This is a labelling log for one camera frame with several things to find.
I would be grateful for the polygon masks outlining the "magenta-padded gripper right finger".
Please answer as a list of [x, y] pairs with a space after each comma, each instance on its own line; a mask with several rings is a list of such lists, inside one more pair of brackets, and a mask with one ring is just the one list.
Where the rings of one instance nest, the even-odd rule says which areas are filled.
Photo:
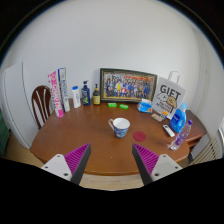
[[132, 154], [144, 185], [148, 185], [182, 169], [167, 154], [158, 155], [136, 143], [132, 145]]

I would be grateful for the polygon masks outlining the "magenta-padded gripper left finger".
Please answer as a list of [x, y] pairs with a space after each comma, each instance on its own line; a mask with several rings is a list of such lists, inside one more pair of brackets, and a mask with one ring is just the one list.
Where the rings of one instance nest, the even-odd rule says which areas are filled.
[[90, 154], [91, 145], [85, 144], [66, 155], [56, 154], [42, 166], [42, 169], [79, 185]]

